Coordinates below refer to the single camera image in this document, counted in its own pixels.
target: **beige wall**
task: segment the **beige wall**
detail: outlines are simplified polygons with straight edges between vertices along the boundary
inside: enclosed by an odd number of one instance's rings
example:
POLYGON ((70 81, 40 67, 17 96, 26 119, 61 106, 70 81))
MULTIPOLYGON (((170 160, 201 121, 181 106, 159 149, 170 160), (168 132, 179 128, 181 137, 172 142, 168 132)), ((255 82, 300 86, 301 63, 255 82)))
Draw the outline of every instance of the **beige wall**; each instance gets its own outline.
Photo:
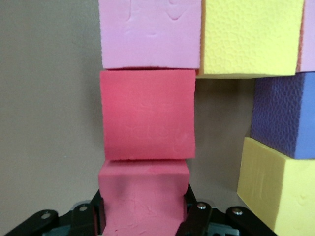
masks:
MULTIPOLYGON (((0 235, 33 213, 96 192, 104 161, 97 0, 0 0, 0 235)), ((254 80, 198 80, 198 198, 236 195, 254 80)))

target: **yellow foam block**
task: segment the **yellow foam block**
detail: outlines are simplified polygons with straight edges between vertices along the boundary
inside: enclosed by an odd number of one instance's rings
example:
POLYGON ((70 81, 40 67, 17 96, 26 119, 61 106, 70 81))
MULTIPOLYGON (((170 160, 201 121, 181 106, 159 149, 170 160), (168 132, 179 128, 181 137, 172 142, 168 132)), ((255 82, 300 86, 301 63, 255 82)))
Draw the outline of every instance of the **yellow foam block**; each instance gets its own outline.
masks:
POLYGON ((294 75, 304 0, 203 0, 198 78, 294 75))
POLYGON ((237 193, 279 236, 315 235, 315 160, 245 138, 237 193))

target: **pink foam block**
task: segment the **pink foam block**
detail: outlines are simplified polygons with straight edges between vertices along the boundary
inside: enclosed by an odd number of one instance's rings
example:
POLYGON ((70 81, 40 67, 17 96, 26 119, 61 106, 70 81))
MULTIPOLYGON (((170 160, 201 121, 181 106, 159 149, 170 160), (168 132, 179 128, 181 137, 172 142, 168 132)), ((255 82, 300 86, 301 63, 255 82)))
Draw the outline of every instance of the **pink foam block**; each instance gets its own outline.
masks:
POLYGON ((315 71, 315 1, 305 0, 298 72, 315 71))
POLYGON ((195 157, 194 70, 101 71, 105 157, 195 157))
POLYGON ((104 68, 199 68, 201 0, 98 2, 104 68))
POLYGON ((174 236, 184 218, 184 160, 105 161, 99 176, 105 236, 174 236))

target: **blue foam block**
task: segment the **blue foam block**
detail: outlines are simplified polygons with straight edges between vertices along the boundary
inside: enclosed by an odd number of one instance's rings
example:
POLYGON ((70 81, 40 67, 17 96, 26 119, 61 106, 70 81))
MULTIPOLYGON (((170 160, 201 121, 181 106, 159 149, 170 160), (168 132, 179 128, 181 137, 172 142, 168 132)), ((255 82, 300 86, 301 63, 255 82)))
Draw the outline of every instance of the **blue foam block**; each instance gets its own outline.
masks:
POLYGON ((315 72, 256 80, 251 137, 295 159, 315 158, 315 72))

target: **foam texture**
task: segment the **foam texture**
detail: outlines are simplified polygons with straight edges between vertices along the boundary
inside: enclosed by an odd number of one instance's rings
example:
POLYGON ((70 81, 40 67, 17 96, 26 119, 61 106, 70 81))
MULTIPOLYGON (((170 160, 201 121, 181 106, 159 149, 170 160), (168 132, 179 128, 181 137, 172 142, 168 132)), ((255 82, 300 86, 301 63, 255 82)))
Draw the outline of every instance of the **foam texture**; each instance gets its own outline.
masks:
POLYGON ((108 160, 195 157, 194 70, 102 71, 108 160))
POLYGON ((251 137, 295 159, 315 158, 315 72, 256 80, 251 137))
POLYGON ((185 160, 105 161, 99 173, 105 236, 173 236, 184 220, 185 160))
POLYGON ((315 232, 315 160, 295 160, 245 138, 237 193, 279 236, 315 232))
POLYGON ((297 71, 315 71, 315 1, 305 0, 297 71))
POLYGON ((198 78, 294 75, 303 2, 204 1, 198 78))
POLYGON ((98 2, 104 68, 199 68, 201 0, 98 2))

